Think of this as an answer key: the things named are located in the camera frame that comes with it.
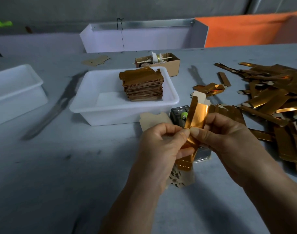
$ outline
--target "flattened cardboard box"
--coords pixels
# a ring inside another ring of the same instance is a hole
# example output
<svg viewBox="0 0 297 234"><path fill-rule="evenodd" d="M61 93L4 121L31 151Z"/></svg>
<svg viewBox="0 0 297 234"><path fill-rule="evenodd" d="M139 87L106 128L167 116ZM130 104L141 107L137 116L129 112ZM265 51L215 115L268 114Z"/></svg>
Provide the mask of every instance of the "flattened cardboard box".
<svg viewBox="0 0 297 234"><path fill-rule="evenodd" d="M172 58L167 59L166 63L159 62L159 63L153 64L153 65L148 65L148 64L141 64L140 65L138 62L146 61L149 58L152 59L153 56L150 55L150 56L140 57L140 58L135 59L135 66L137 68L142 67L142 65L143 66L163 66L163 67L165 67L167 69L168 74L169 74L170 77L178 75L179 74L179 68L180 68L180 59L177 58L172 53L164 53L164 54L162 54L162 57L163 58L172 57Z"/></svg>

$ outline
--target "gray tabletop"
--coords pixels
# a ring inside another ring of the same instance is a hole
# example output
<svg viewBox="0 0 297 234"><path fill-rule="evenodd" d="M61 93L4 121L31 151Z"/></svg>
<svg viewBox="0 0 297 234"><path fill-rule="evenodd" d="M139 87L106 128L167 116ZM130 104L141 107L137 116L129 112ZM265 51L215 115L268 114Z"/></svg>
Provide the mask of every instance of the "gray tabletop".
<svg viewBox="0 0 297 234"><path fill-rule="evenodd" d="M213 64L232 68L246 61L297 68L297 44L171 50L181 59L172 82L178 106L190 104L195 84L219 82ZM99 54L0 58L0 70L30 64L44 81L49 102L0 125L0 233L95 233L100 220L123 188L134 161L139 123L92 127L68 108L37 137L20 138L52 108L73 76L83 70L132 68L147 51L108 53L105 64L88 67L81 61ZM211 97L213 104L237 105L247 96L236 91L246 82L226 72L232 86ZM264 122L244 116L249 128ZM278 160L275 149L265 144ZM283 166L289 176L297 176ZM243 190L228 176L217 156L194 165L196 183L170 186L160 197L152 233L268 233Z"/></svg>

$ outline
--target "finger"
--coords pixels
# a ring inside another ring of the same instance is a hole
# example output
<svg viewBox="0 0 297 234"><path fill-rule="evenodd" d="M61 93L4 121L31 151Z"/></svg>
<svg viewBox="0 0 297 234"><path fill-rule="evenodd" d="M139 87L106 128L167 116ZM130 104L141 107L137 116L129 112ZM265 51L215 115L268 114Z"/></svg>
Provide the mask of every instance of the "finger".
<svg viewBox="0 0 297 234"><path fill-rule="evenodd" d="M226 117L219 113L210 113L207 115L205 124L211 124L212 126L216 126L219 128L222 127L232 127L235 126L238 122L232 120L229 117Z"/></svg>
<svg viewBox="0 0 297 234"><path fill-rule="evenodd" d="M216 147L219 146L220 144L221 136L209 130L191 127L190 132L191 132L191 136L196 138L198 141L206 145L209 145L214 149L216 149Z"/></svg>
<svg viewBox="0 0 297 234"><path fill-rule="evenodd" d="M170 123L160 123L148 129L147 133L152 132L161 138L165 134L175 134L181 130L182 130L181 126L173 125Z"/></svg>
<svg viewBox="0 0 297 234"><path fill-rule="evenodd" d="M194 153L194 148L185 148L185 149L180 149L179 152L177 153L177 159L189 156Z"/></svg>
<svg viewBox="0 0 297 234"><path fill-rule="evenodd" d="M171 140L171 144L177 150L179 150L186 142L187 138L190 136L190 129L180 130L174 134Z"/></svg>

